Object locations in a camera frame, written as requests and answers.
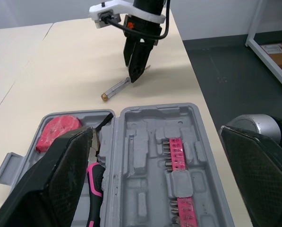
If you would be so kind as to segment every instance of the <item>cable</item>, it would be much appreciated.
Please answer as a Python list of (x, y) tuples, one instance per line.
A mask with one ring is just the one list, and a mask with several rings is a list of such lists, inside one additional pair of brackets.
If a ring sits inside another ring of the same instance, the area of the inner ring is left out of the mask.
[(112, 26), (115, 26), (129, 34), (132, 35), (136, 35), (140, 38), (143, 39), (153, 39), (153, 40), (161, 40), (164, 39), (167, 35), (168, 35), (168, 30), (169, 30), (169, 11), (170, 11), (170, 0), (167, 0), (167, 4), (166, 4), (166, 27), (165, 27), (165, 32), (163, 35), (148, 35), (145, 34), (143, 32), (138, 32), (136, 30), (132, 30), (128, 27), (125, 27), (123, 25), (118, 24), (117, 22), (114, 22), (110, 16), (108, 17), (103, 17), (102, 20), (106, 23), (106, 24), (111, 24)]

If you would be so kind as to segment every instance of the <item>table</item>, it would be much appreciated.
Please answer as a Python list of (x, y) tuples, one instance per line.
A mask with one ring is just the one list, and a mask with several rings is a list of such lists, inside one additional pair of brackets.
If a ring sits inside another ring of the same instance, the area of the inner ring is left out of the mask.
[[(127, 76), (125, 38), (114, 27), (96, 29), (89, 19), (55, 23), (26, 70), (0, 105), (0, 165), (8, 152), (25, 155), (41, 119), (49, 113), (191, 102), (198, 106), (227, 201), (237, 227), (251, 227), (203, 94), (170, 18), (170, 30), (151, 52), (151, 68), (109, 102), (100, 95)], [(0, 206), (9, 188), (0, 185)]]
[(0, 103), (52, 24), (0, 29)]

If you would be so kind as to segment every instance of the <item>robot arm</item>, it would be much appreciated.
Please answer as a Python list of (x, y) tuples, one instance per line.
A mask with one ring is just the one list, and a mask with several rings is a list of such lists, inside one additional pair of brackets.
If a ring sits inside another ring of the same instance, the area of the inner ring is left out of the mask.
[[(168, 34), (170, 0), (167, 1), (166, 17), (161, 15), (164, 4), (165, 0), (134, 0), (133, 4), (112, 0), (89, 9), (89, 15), (97, 28), (113, 25), (124, 31), (124, 60), (132, 83), (143, 74), (154, 45)], [(123, 26), (118, 24), (122, 13), (127, 14)], [(160, 35), (160, 24), (165, 19), (166, 29), (164, 34)]]

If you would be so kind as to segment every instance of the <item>gray toolbox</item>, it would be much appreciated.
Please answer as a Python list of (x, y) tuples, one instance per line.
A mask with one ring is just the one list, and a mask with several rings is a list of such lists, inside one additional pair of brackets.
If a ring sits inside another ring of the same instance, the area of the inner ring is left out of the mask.
[[(52, 113), (45, 116), (25, 157), (8, 153), (0, 183), (13, 189), (45, 153), (35, 151), (45, 125), (54, 117), (73, 115), (82, 126), (96, 127), (112, 110)], [(162, 143), (182, 138), (190, 180), (169, 180)], [(170, 199), (192, 196), (199, 227), (233, 227), (228, 203), (196, 105), (137, 106), (124, 109), (99, 134), (99, 162), (106, 168), (100, 217), (102, 227), (171, 227)], [(89, 214), (88, 183), (82, 189), (72, 227), (85, 227)]]

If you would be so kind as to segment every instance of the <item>brass tip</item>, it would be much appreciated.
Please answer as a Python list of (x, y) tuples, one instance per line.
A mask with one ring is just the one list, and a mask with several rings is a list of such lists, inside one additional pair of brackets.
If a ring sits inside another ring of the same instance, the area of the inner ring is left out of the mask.
[(103, 93), (103, 94), (101, 95), (101, 99), (102, 99), (103, 101), (107, 102), (108, 97), (107, 97), (107, 95), (106, 95), (105, 93)]

